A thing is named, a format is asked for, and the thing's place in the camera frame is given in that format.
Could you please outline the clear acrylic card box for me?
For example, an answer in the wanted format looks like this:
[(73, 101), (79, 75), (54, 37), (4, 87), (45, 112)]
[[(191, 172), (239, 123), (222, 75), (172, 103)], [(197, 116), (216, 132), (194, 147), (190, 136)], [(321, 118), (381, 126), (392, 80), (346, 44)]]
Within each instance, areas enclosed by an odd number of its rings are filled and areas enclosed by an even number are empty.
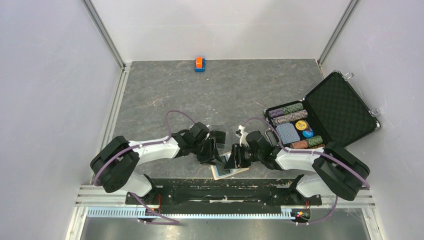
[(225, 149), (229, 142), (229, 131), (226, 125), (207, 124), (209, 136), (215, 138), (218, 149)]

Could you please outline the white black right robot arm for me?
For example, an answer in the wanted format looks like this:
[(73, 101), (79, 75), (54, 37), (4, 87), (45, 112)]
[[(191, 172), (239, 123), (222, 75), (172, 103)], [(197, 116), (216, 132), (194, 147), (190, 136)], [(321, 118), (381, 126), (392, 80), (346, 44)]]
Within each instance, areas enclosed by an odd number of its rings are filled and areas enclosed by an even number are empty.
[(369, 188), (366, 179), (370, 168), (336, 142), (315, 149), (281, 148), (272, 145), (259, 131), (243, 133), (240, 143), (231, 146), (224, 168), (244, 169), (253, 162), (261, 162), (271, 170), (309, 172), (288, 191), (295, 204), (323, 194), (353, 201), (360, 190)]

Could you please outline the beige leather card holder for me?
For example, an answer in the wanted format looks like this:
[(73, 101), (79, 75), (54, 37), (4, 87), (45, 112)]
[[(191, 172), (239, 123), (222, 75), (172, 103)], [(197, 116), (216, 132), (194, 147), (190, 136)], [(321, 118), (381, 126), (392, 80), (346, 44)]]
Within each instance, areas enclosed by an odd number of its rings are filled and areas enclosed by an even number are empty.
[(211, 165), (210, 169), (214, 180), (221, 180), (225, 178), (230, 178), (236, 174), (246, 172), (249, 168), (225, 168), (226, 163), (229, 160), (230, 152), (226, 152), (220, 155), (222, 162), (218, 162), (215, 165)]

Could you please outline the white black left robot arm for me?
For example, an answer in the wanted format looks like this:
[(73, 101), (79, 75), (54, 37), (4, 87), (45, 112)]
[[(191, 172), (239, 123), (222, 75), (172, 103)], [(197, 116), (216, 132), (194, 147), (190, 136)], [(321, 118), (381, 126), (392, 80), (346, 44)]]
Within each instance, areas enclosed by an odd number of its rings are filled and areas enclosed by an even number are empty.
[(90, 162), (94, 173), (93, 184), (106, 193), (125, 190), (136, 194), (145, 204), (153, 203), (157, 190), (146, 174), (137, 174), (137, 166), (163, 159), (195, 155), (200, 164), (222, 162), (219, 149), (226, 143), (227, 133), (201, 122), (189, 129), (154, 140), (130, 141), (124, 136), (114, 137)]

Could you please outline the black and yellow credit cards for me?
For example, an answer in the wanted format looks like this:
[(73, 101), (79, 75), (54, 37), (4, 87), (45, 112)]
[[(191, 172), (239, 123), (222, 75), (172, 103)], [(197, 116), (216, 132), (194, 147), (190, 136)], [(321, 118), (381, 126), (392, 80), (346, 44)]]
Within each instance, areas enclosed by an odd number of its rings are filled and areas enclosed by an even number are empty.
[(224, 131), (212, 130), (210, 137), (215, 139), (215, 143), (218, 149), (224, 149), (226, 145), (227, 133)]

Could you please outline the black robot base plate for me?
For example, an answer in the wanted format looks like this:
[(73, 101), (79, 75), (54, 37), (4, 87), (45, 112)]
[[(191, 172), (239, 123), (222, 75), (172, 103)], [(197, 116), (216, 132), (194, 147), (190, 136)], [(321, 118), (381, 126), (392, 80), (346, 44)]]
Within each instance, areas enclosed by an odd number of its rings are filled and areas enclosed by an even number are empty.
[(153, 189), (140, 199), (165, 214), (264, 214), (281, 206), (320, 206), (320, 195), (302, 197), (295, 179), (154, 178)]

